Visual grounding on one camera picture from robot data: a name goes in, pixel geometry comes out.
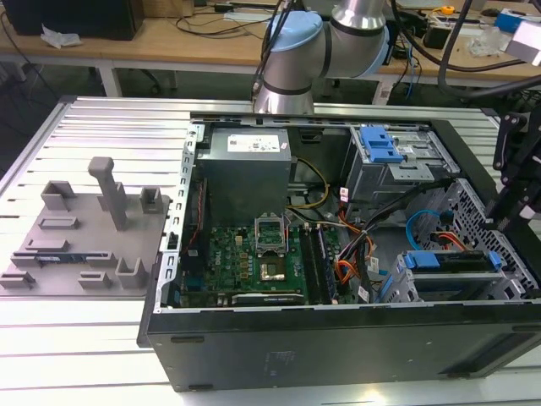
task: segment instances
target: black cable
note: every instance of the black cable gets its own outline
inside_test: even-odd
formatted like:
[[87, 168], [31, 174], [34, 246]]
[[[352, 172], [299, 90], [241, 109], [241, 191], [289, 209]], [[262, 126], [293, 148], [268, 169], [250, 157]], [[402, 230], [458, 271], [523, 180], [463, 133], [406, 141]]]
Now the black cable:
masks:
[[293, 9], [293, 5], [296, 0], [290, 0], [289, 4], [287, 5], [287, 8], [282, 10], [280, 13], [280, 17], [278, 18], [278, 22], [276, 23], [276, 28], [274, 29], [274, 33], [272, 33], [272, 25], [274, 24], [274, 18], [277, 15], [278, 9], [280, 8], [281, 3], [283, 0], [278, 0], [276, 3], [275, 9], [272, 13], [272, 16], [270, 17], [269, 25], [267, 26], [267, 30], [265, 32], [265, 36], [263, 39], [262, 44], [262, 55], [261, 55], [261, 62], [258, 65], [257, 69], [255, 70], [254, 77], [252, 78], [252, 89], [251, 89], [251, 96], [254, 97], [254, 92], [259, 89], [257, 84], [261, 80], [261, 76], [265, 72], [265, 66], [267, 64], [267, 61], [269, 60], [269, 56], [271, 55], [271, 50], [273, 46], [276, 44], [276, 40], [278, 39], [278, 36], [280, 35], [281, 29], [286, 23], [287, 16], [291, 13]]
[[449, 59], [451, 58], [453, 47], [455, 46], [455, 42], [456, 42], [456, 39], [458, 38], [458, 35], [460, 34], [460, 29], [462, 25], [464, 24], [464, 20], [466, 19], [467, 12], [470, 9], [470, 6], [472, 5], [472, 1], [473, 0], [466, 0], [464, 2], [460, 15], [458, 16], [458, 19], [456, 20], [455, 27], [453, 28], [453, 31], [451, 32], [451, 36], [449, 37], [449, 41], [447, 42], [447, 47], [445, 48], [445, 51], [443, 53], [443, 58], [441, 59], [440, 71], [438, 72], [439, 88], [445, 93], [452, 96], [461, 97], [463, 99], [474, 99], [477, 97], [485, 97], [485, 96], [501, 96], [506, 93], [511, 93], [512, 91], [521, 91], [524, 89], [528, 89], [530, 87], [541, 85], [541, 74], [537, 76], [533, 76], [532, 78], [518, 80], [517, 82], [510, 82], [504, 85], [491, 87], [488, 89], [479, 89], [476, 91], [464, 91], [462, 89], [455, 89], [447, 84], [445, 80], [445, 74], [446, 74], [447, 68], [449, 67]]
[[402, 72], [402, 75], [400, 76], [400, 78], [398, 78], [398, 81], [392, 86], [391, 94], [393, 91], [395, 91], [398, 85], [401, 84], [402, 79], [404, 79], [404, 76], [406, 76], [406, 73], [408, 70], [409, 70], [409, 59], [406, 59], [406, 67], [404, 68], [404, 71]]
[[340, 259], [346, 260], [350, 258], [355, 250], [357, 250], [361, 244], [364, 244], [368, 233], [374, 229], [379, 222], [384, 221], [395, 211], [405, 209], [415, 197], [432, 189], [449, 187], [453, 182], [455, 182], [454, 178], [443, 178], [429, 184], [419, 184], [376, 210], [363, 225], [363, 231], [343, 250]]
[[9, 42], [11, 42], [11, 45], [14, 46], [15, 50], [19, 53], [19, 55], [21, 57], [23, 57], [23, 59], [35, 70], [35, 72], [40, 77], [41, 81], [43, 82], [43, 85], [45, 85], [45, 87], [52, 93], [54, 98], [58, 100], [57, 92], [54, 91], [54, 89], [47, 83], [47, 81], [43, 78], [43, 76], [41, 76], [40, 71], [37, 70], [36, 66], [26, 57], [26, 55], [23, 54], [23, 52], [20, 50], [20, 48], [15, 43], [14, 39], [9, 34], [8, 28], [6, 27], [6, 25], [4, 23], [4, 20], [3, 20], [4, 16], [6, 16], [6, 17], [8, 16], [5, 11], [2, 12], [2, 14], [0, 14], [0, 23], [2, 23], [3, 32], [6, 33], [6, 36], [8, 37]]
[[234, 32], [236, 30], [239, 30], [239, 29], [243, 29], [244, 27], [247, 27], [249, 25], [264, 23], [264, 22], [268, 21], [268, 19], [264, 19], [262, 21], [252, 21], [252, 22], [246, 23], [246, 24], [239, 24], [237, 27], [231, 27], [231, 28], [226, 28], [225, 30], [212, 31], [212, 32], [198, 32], [198, 31], [193, 31], [193, 30], [186, 30], [185, 28], [178, 26], [178, 23], [180, 23], [181, 21], [185, 21], [188, 24], [188, 26], [190, 26], [190, 23], [188, 21], [186, 21], [186, 19], [184, 17], [181, 17], [180, 19], [178, 19], [175, 26], [177, 27], [178, 30], [180, 30], [182, 32], [186, 32], [187, 34], [192, 34], [192, 35], [195, 35], [195, 36], [221, 36], [223, 34], [231, 34], [232, 32]]
[[[400, 18], [400, 13], [398, 12], [398, 8], [396, 6], [396, 0], [391, 0], [391, 8], [392, 8], [392, 13], [393, 13], [393, 15], [395, 17], [395, 20], [396, 20], [396, 25], [398, 25], [398, 29], [407, 38], [407, 40], [410, 41], [410, 43], [413, 45], [413, 47], [421, 55], [423, 55], [425, 58], [427, 58], [430, 62], [435, 63], [436, 65], [441, 65], [441, 61], [438, 58], [432, 56], [430, 53], [428, 53], [423, 47], [421, 47], [415, 41], [413, 36], [407, 31], [406, 27], [402, 23], [402, 19]], [[469, 68], [469, 67], [466, 67], [466, 66], [456, 66], [456, 65], [449, 64], [448, 69], [455, 70], [457, 72], [470, 72], [470, 73], [472, 73], [472, 72], [487, 72], [489, 70], [501, 69], [501, 68], [506, 68], [508, 66], [520, 65], [522, 63], [525, 63], [525, 62], [523, 62], [523, 61], [521, 61], [519, 59], [514, 59], [512, 61], [507, 61], [507, 62], [502, 62], [502, 63], [495, 63], [495, 64], [487, 65], [487, 66], [477, 66], [477, 67], [474, 67], [474, 68]]]

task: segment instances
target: orange object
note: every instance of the orange object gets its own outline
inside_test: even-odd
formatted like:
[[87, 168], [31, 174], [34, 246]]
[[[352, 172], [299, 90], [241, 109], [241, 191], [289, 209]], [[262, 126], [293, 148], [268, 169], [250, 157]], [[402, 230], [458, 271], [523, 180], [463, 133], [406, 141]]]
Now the orange object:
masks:
[[445, 15], [451, 15], [455, 13], [455, 8], [452, 6], [443, 6], [438, 11]]

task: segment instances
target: blue object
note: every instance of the blue object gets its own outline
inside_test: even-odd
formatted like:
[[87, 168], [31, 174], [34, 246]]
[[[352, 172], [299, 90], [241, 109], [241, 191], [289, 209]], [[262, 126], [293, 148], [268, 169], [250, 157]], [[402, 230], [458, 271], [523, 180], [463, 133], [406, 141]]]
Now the blue object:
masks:
[[361, 141], [371, 162], [402, 163], [404, 157], [396, 150], [393, 139], [382, 126], [361, 127]]
[[385, 284], [381, 287], [380, 292], [378, 293], [378, 296], [374, 299], [374, 303], [379, 303], [381, 301], [381, 298], [385, 296], [391, 284], [392, 284], [392, 275], [390, 275], [387, 278], [387, 280], [385, 281]]
[[[279, 19], [280, 15], [277, 14], [272, 22], [271, 35], [274, 34]], [[308, 11], [292, 11], [287, 16], [271, 51], [283, 52], [298, 48], [315, 38], [322, 28], [323, 20], [319, 14]]]
[[362, 78], [363, 76], [368, 76], [369, 74], [375, 74], [380, 70], [381, 65], [383, 65], [383, 62], [385, 61], [385, 57], [387, 56], [387, 51], [389, 50], [389, 30], [387, 27], [385, 27], [385, 38], [383, 40], [383, 46], [380, 49], [380, 53], [378, 53], [378, 56], [375, 58], [375, 60], [372, 62], [370, 67], [366, 69], [364, 72], [362, 72], [358, 78]]
[[521, 22], [524, 21], [523, 17], [523, 15], [500, 13], [494, 25], [502, 31], [513, 33], [518, 29]]
[[406, 264], [413, 262], [415, 266], [409, 268], [439, 268], [440, 262], [432, 251], [410, 251], [404, 258]]
[[499, 270], [503, 265], [503, 262], [501, 261], [501, 258], [496, 251], [489, 252], [489, 260], [490, 262], [492, 262], [492, 265], [494, 265], [494, 268], [497, 270]]
[[409, 219], [406, 222], [406, 237], [407, 237], [407, 241], [409, 241], [409, 244], [411, 244], [413, 249], [417, 251], [420, 251], [422, 248], [415, 242], [415, 239], [413, 239], [412, 225], [413, 225], [413, 220], [415, 220], [417, 217], [421, 216], [422, 214], [430, 214], [432, 216], [440, 217], [440, 214], [434, 210], [420, 210], [417, 213], [415, 213], [413, 216], [409, 217]]

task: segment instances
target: label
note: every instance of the label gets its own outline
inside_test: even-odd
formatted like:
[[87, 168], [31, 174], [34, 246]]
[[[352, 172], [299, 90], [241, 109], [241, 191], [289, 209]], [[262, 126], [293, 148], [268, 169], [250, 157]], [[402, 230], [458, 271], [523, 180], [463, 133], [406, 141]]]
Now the label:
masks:
[[358, 285], [358, 297], [361, 298], [361, 300], [365, 303], [369, 302], [369, 293], [368, 291], [363, 288], [361, 285]]
[[370, 263], [366, 269], [368, 272], [380, 273], [380, 260], [375, 256], [371, 256]]
[[348, 188], [340, 188], [340, 201], [347, 203], [348, 201], [349, 190]]
[[398, 146], [396, 150], [399, 154], [413, 154], [413, 148], [411, 146]]
[[280, 152], [278, 135], [231, 134], [227, 152]]
[[39, 261], [60, 262], [60, 258], [58, 258], [57, 256], [37, 256], [36, 259]]

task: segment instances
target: white paper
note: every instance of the white paper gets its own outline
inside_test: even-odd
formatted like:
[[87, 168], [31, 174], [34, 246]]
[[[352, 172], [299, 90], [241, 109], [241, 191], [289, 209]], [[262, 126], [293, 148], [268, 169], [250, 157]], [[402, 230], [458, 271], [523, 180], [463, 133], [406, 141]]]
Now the white paper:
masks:
[[41, 39], [57, 49], [61, 47], [75, 47], [83, 43], [77, 34], [61, 34], [49, 30], [45, 25], [41, 25], [41, 28], [43, 29]]
[[227, 152], [280, 152], [278, 135], [231, 134]]

